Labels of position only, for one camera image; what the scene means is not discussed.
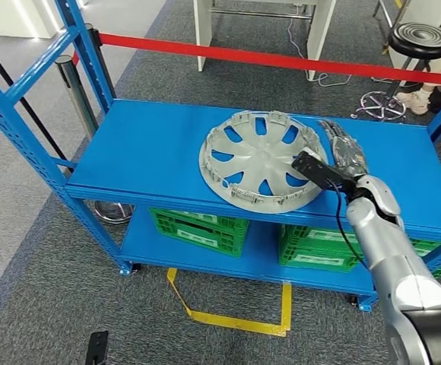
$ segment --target red barrier rope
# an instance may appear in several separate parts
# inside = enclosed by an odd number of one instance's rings
[[[196,46],[194,44],[170,42],[165,40],[147,40],[145,38],[134,38],[131,36],[116,36],[113,34],[100,33],[100,39],[104,44],[111,46],[144,49],[154,52],[174,53],[185,56],[202,56],[208,59],[221,59],[251,63],[254,65],[274,66],[280,68],[292,68],[297,70],[314,70],[330,74],[357,75],[374,78],[389,78],[393,80],[405,80],[414,82],[429,82],[441,84],[441,74],[405,71],[398,68],[359,65],[356,63],[315,61],[293,56],[282,56],[272,53],[243,51],[242,49],[229,49],[220,47]]]
[[[77,54],[77,52],[73,51],[73,56],[72,56],[72,63],[73,63],[76,66],[79,63],[79,55]]]

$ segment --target black stool seat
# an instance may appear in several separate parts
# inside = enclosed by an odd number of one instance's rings
[[[431,25],[399,24],[390,34],[388,44],[412,59],[441,59],[441,29]]]

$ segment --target white table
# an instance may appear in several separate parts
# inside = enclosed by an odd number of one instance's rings
[[[310,32],[307,42],[308,58],[318,60],[322,52],[322,47],[327,30],[334,13],[336,0],[251,0],[256,2],[271,2],[294,5],[315,5],[315,13],[312,20]],[[210,46],[212,40],[212,0],[193,0],[196,16],[196,36],[197,45]],[[205,57],[198,57],[199,71],[202,71],[205,61]],[[313,79],[315,71],[310,71],[309,78]]]

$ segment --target stool base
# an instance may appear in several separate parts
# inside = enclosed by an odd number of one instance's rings
[[[359,113],[365,112],[374,119],[384,122],[402,118],[406,120],[406,106],[396,97],[388,97],[384,91],[371,91],[361,98],[360,105],[356,112],[351,114],[352,119],[357,119]]]
[[[128,204],[94,202],[95,214],[109,224],[127,223],[133,215],[133,207]]]

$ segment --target electrical cable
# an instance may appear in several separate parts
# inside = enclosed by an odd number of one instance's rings
[[[337,210],[335,211],[335,219],[337,220],[337,225],[339,227],[339,231],[340,231],[340,234],[342,235],[344,240],[346,241],[346,244],[353,252],[354,256],[356,256],[356,259],[358,259],[361,264],[362,264],[362,266],[364,266],[367,270],[369,270],[369,268],[365,264],[365,262],[364,262],[362,258],[361,258],[353,247],[353,245],[351,245],[350,242],[349,242],[349,239],[347,239],[347,236],[346,236],[346,233],[344,231],[344,228],[342,227],[342,222],[340,222],[340,207],[342,206],[342,197],[340,195],[340,192],[339,191],[339,188],[337,188],[337,185],[334,184],[331,180],[328,179],[327,182],[331,185],[337,194]]]
[[[392,80],[390,78],[373,78],[373,77],[371,77],[371,80],[373,80],[374,82],[382,82],[384,84],[391,84],[393,81],[394,81],[394,80]],[[419,84],[421,84],[421,83],[420,82],[414,82],[412,84],[408,84],[408,85],[405,84],[403,86],[400,85],[399,87],[404,89],[404,88],[409,88],[409,87],[415,87],[415,86],[419,85]]]
[[[299,11],[300,11],[300,5],[295,5],[295,6],[297,8],[296,15],[298,15],[299,14]],[[305,57],[301,53],[301,50],[300,49],[300,47],[294,41],[294,36],[291,33],[291,27],[293,25],[294,25],[294,19],[291,18],[290,20],[290,25],[288,25],[288,28],[286,30],[288,33],[289,37],[290,37],[290,43],[291,43],[293,46],[294,46],[296,48],[297,52],[298,53],[298,56],[300,56],[302,59],[304,59]],[[317,83],[319,83],[319,86],[320,86],[320,87],[333,87],[333,86],[344,86],[344,85],[347,85],[351,80],[351,78],[353,77],[353,75],[350,75],[350,76],[347,77],[347,80],[345,80],[344,82],[336,82],[336,83],[334,83],[334,84],[322,84],[322,83],[322,80],[325,80],[326,78],[328,78],[328,74],[328,73],[323,72],[322,74],[319,74],[318,78],[315,78],[313,80],[310,80],[310,78],[308,75],[308,71],[307,70],[305,70],[305,76],[307,77],[307,81],[308,81],[308,82],[317,82]]]

